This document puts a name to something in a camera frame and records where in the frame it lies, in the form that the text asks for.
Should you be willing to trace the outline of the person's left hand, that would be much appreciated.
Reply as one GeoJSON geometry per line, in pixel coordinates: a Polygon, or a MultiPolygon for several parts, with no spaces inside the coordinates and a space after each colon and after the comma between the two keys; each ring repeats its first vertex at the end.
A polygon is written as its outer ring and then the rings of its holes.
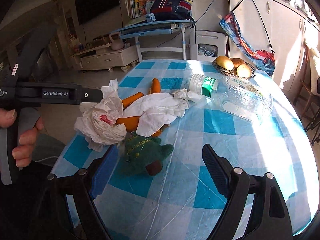
{"type": "MultiPolygon", "coordinates": [[[[14,124],[17,117],[16,111],[6,111],[1,108],[0,113],[1,128],[8,128],[14,124]]],[[[35,126],[20,135],[18,140],[19,145],[12,150],[12,156],[16,161],[16,166],[19,168],[27,167],[31,163],[33,150],[36,145],[39,132],[44,128],[43,120],[40,117],[35,126]]]]}

